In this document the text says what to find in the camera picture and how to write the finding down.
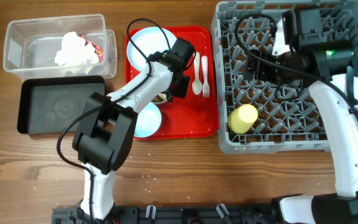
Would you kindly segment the yellow plastic cup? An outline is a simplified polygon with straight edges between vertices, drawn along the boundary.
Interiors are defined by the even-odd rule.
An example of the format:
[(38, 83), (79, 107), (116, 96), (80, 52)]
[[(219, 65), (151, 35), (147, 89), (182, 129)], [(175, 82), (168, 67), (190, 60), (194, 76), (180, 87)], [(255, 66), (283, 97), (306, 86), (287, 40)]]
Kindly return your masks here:
[(228, 116), (228, 126), (237, 134), (244, 134), (257, 121), (259, 114), (256, 107), (246, 104), (236, 108)]

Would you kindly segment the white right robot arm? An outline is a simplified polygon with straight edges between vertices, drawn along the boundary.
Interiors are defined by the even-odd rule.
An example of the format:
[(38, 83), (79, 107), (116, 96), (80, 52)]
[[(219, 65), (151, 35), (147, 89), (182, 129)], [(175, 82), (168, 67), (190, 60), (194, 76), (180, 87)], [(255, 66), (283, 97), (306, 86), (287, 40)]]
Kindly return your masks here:
[(322, 117), (331, 148), (336, 193), (285, 196), (272, 203), (285, 223), (358, 223), (358, 75), (347, 40), (302, 44), (279, 62), (247, 54), (268, 67), (257, 75), (276, 84), (301, 80)]

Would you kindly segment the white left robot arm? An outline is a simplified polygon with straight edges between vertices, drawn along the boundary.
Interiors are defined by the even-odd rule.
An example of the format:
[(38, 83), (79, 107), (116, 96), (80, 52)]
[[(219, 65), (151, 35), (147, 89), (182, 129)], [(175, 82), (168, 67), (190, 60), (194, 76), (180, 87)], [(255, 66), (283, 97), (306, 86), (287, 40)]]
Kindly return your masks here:
[(115, 172), (129, 155), (139, 113), (160, 93), (186, 96), (190, 78), (184, 72), (195, 55), (193, 49), (149, 55), (135, 78), (106, 96), (92, 94), (83, 114), (72, 122), (78, 125), (73, 148), (85, 172), (85, 194), (77, 209), (83, 222), (108, 220), (114, 208)]

